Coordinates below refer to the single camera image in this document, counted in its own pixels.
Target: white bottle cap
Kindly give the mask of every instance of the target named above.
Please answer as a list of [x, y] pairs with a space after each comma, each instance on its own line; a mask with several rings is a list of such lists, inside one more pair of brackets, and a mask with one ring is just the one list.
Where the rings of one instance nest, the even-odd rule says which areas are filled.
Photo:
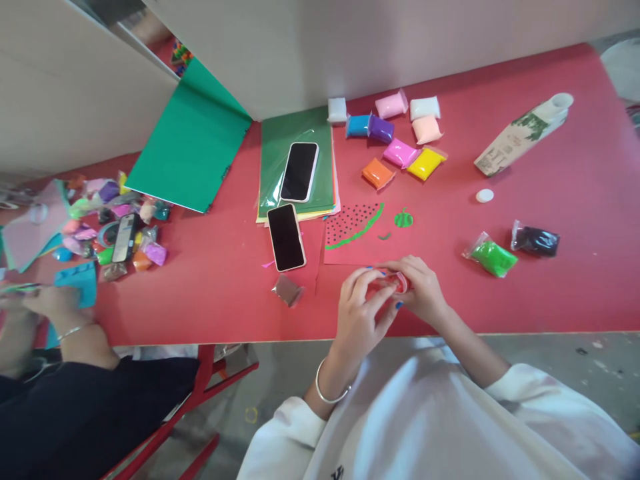
[[480, 190], [478, 193], [476, 193], [475, 199], [480, 203], [486, 203], [493, 200], [493, 192], [489, 189]]

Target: watermelon drawing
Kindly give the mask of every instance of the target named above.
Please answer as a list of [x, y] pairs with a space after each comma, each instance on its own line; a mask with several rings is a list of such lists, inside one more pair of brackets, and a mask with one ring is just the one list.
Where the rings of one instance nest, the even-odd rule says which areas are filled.
[[362, 237], [380, 218], [384, 203], [344, 206], [342, 211], [327, 220], [325, 249], [333, 250]]
[[407, 228], [413, 225], [413, 217], [410, 213], [405, 212], [407, 208], [404, 207], [401, 213], [398, 213], [394, 218], [393, 222], [395, 226], [398, 228]]

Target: milk carton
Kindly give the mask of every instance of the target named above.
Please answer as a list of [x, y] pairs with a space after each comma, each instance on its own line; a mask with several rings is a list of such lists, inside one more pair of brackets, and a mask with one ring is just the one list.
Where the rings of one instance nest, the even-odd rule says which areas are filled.
[[473, 164], [491, 177], [518, 160], [567, 120], [573, 97], [558, 93], [511, 122]]

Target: small green watermelon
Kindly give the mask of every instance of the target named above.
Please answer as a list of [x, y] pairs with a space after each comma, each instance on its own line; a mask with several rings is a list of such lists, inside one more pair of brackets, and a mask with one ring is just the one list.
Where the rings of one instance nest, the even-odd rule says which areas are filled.
[[398, 228], [407, 228], [413, 225], [413, 217], [410, 213], [405, 212], [407, 208], [404, 207], [401, 213], [398, 213], [394, 218], [393, 222], [395, 226]]

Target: blue clay packet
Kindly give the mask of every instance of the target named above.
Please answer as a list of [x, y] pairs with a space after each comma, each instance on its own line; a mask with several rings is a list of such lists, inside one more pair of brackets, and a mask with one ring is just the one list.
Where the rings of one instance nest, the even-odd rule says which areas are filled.
[[350, 137], [368, 137], [369, 136], [369, 122], [371, 121], [371, 114], [368, 115], [356, 115], [355, 117], [348, 116], [347, 118], [347, 138]]

